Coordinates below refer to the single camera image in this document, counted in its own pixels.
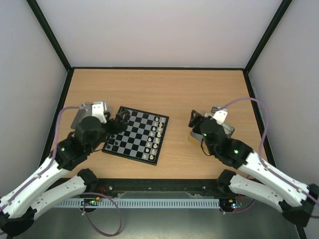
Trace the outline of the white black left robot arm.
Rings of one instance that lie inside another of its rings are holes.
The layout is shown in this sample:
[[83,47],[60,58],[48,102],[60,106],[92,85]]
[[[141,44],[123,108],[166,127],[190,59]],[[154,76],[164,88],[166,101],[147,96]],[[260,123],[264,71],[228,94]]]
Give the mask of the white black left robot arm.
[[128,110],[116,114],[114,119],[109,118],[109,113],[102,116],[106,122],[96,116],[83,118],[32,175],[11,193],[1,197],[0,229],[3,234],[18,236],[60,202],[95,191],[98,179],[90,169],[80,170],[76,176],[54,188],[51,185],[87,160],[108,136],[127,129]]

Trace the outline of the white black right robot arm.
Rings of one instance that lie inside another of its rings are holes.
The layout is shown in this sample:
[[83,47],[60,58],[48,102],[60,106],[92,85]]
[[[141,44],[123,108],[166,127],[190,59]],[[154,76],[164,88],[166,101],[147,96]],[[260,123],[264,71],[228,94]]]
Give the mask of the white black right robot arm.
[[232,192],[249,196],[273,207],[290,223],[306,227],[319,198],[318,185],[307,185],[289,177],[250,146],[231,138],[234,130],[225,124],[226,117],[225,110],[216,109],[204,115],[192,110],[188,124],[189,137],[200,142],[205,155],[254,177],[250,180],[224,170],[217,179],[218,191],[223,195]]

